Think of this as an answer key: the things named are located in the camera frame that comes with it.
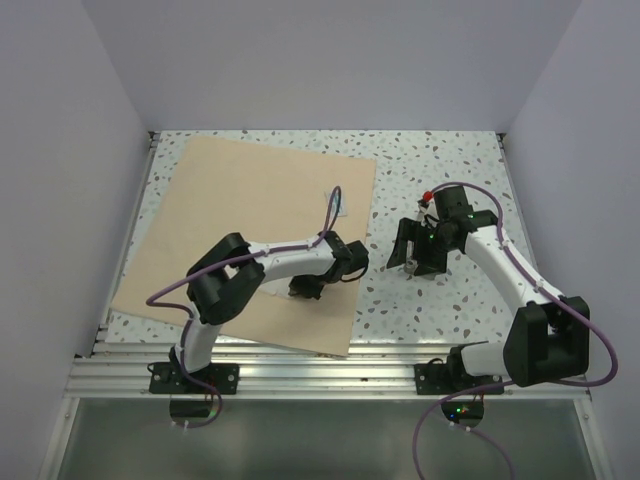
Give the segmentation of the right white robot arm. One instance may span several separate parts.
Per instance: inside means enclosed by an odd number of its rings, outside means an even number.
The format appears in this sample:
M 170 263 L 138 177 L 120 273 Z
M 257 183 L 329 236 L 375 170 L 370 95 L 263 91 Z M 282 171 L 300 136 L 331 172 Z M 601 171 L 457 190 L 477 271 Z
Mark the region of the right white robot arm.
M 505 342 L 456 346 L 428 368 L 430 378 L 464 393 L 495 378 L 526 387 L 584 374 L 589 307 L 538 275 L 504 230 L 502 209 L 474 209 L 460 184 L 425 192 L 418 206 L 417 219 L 400 220 L 386 266 L 434 277 L 446 273 L 448 256 L 457 251 L 488 277 L 513 315 Z

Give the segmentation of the metal instrument tray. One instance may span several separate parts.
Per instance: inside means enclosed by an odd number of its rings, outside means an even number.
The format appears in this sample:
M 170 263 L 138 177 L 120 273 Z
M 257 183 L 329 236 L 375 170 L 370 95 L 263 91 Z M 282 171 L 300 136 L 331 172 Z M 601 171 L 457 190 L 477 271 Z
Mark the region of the metal instrument tray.
M 407 260 L 404 265 L 404 271 L 408 274 L 413 274 L 417 268 L 417 263 L 413 260 Z

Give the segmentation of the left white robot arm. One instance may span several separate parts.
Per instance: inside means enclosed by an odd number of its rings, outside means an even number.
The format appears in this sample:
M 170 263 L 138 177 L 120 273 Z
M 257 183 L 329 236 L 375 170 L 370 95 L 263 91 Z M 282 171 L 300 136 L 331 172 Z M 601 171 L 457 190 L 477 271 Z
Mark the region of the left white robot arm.
M 222 325 L 238 317 L 262 285 L 283 285 L 289 297 L 318 300 L 325 286 L 345 282 L 368 265 L 365 245 L 346 243 L 334 231 L 275 244 L 226 235 L 188 271 L 195 318 L 173 349 L 173 381 L 189 393 L 205 386 Z

